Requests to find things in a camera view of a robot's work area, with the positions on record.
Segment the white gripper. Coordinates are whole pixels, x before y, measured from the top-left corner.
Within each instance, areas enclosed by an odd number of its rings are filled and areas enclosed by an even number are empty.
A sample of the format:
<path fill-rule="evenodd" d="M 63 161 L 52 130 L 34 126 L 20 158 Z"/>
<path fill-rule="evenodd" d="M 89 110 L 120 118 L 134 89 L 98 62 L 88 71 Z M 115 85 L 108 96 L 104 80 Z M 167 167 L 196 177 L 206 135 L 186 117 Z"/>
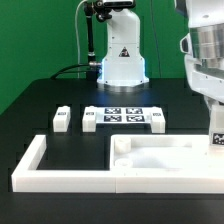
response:
<path fill-rule="evenodd" d="M 221 60 L 222 69 L 203 68 L 202 61 L 193 57 L 190 34 L 181 39 L 180 50 L 185 54 L 188 84 L 193 91 L 205 96 L 204 102 L 211 112 L 215 100 L 224 103 L 224 60 Z"/>

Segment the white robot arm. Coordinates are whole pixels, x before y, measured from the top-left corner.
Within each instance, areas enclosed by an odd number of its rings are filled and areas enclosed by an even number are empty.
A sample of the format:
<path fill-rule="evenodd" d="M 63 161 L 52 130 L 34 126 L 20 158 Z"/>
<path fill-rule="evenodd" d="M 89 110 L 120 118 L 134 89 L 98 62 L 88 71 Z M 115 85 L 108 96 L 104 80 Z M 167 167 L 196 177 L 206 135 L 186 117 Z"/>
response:
<path fill-rule="evenodd" d="M 204 96 L 210 112 L 224 112 L 224 0 L 174 0 L 188 18 L 180 41 L 187 81 Z M 140 19 L 130 11 L 134 0 L 100 0 L 109 11 L 108 50 L 97 79 L 101 88 L 126 91 L 149 82 L 140 54 Z"/>

